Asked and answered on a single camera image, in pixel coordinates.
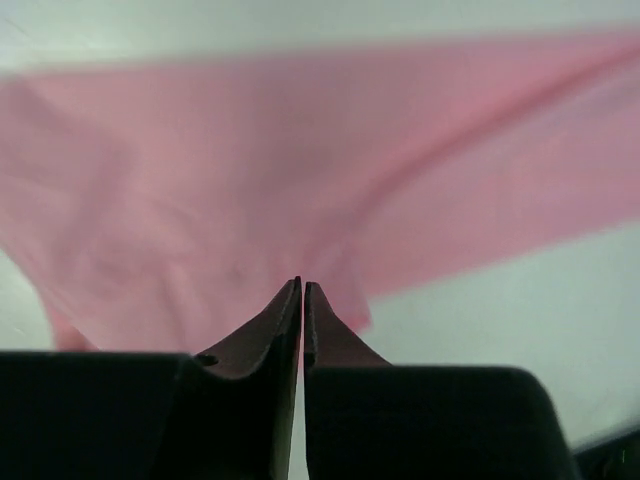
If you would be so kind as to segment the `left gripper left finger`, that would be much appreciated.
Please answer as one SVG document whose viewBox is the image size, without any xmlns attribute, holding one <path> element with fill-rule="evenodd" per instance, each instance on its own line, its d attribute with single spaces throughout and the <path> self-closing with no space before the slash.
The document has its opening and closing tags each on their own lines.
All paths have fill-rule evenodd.
<svg viewBox="0 0 640 480">
<path fill-rule="evenodd" d="M 198 355 L 206 368 L 204 435 L 208 479 L 286 479 L 301 334 L 301 279 L 285 283 L 268 305 Z"/>
</svg>

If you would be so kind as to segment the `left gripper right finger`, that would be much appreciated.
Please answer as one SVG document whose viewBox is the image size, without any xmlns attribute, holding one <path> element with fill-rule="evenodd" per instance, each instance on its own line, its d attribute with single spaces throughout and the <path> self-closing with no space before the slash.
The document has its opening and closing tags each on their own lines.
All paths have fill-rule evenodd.
<svg viewBox="0 0 640 480">
<path fill-rule="evenodd" d="M 305 368 L 390 366 L 336 315 L 316 282 L 305 285 L 303 358 Z"/>
</svg>

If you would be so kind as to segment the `pink t-shirt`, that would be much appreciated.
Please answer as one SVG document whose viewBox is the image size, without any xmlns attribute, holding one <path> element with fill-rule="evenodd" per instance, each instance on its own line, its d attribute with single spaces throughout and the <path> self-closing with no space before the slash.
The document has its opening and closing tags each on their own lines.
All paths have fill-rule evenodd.
<svg viewBox="0 0 640 480">
<path fill-rule="evenodd" d="M 298 275 L 359 328 L 638 213 L 637 31 L 1 82 L 1 246 L 65 349 L 197 352 Z"/>
</svg>

